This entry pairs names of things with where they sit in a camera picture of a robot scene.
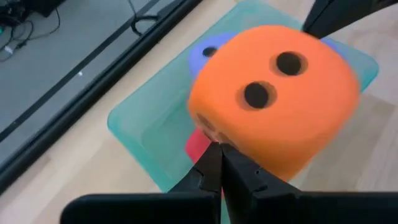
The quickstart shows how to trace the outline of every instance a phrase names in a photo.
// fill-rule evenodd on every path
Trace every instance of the black dot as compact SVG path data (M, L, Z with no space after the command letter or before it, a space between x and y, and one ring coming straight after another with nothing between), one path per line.
M216 47L207 47L203 50L203 55L206 57L211 57L213 56L217 51Z
M277 57L276 65L286 75L298 75L302 68L302 60L293 52L283 52Z
M244 99L255 109L266 107L269 99L268 91L258 82L250 83L244 89Z

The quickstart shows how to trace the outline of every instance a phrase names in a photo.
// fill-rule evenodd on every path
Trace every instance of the die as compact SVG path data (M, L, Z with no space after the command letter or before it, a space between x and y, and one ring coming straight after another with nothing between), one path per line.
M358 103L351 67L299 30L255 27L212 54L192 86L191 117L282 180L333 139Z

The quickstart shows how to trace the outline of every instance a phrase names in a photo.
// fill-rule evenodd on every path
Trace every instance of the plastic bin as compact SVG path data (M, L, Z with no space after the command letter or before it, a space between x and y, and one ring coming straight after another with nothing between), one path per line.
M184 150L194 130L186 106L192 83L188 58L193 46L214 35L265 24L301 28L301 23L263 2L243 1L110 113L109 129L162 191L170 190L193 166ZM364 90L377 75L375 60L337 41L324 41L351 64Z

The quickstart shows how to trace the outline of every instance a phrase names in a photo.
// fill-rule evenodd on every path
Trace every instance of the black frame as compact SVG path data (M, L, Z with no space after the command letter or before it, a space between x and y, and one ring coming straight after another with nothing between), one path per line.
M146 13L159 0L152 0L144 6L136 16ZM96 103L121 77L126 74L140 59L145 56L171 29L174 28L201 0L175 0L160 11L158 21L140 38L120 55L110 66L99 74L88 87L77 95L56 117L49 121L32 139L27 141L18 154L10 158L0 167L0 193L3 193L20 175L22 175L68 128L74 124L91 106ZM53 88L43 95L24 114L18 117L10 126L9 133L22 124L31 114L49 100L74 75L89 64L112 41L136 22L131 17L117 31L109 36L91 54L83 59L74 69L62 78Z

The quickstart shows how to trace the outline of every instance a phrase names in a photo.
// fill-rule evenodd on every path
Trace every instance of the black bar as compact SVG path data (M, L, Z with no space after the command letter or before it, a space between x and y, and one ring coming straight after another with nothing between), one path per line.
M223 144L222 186L231 224L294 223L299 189L270 174L234 147Z
M46 124L38 134L19 149L19 154L0 169L0 192L4 192L32 165L68 128L97 102L128 70L177 25L201 0L186 0L173 13L160 18L151 29L83 92Z
M170 191L206 190L221 195L222 161L223 154L220 145L212 142L188 174Z
M388 192L303 192L296 223L398 223L398 194Z
M220 195L213 192L87 195L69 203L60 224L219 224Z

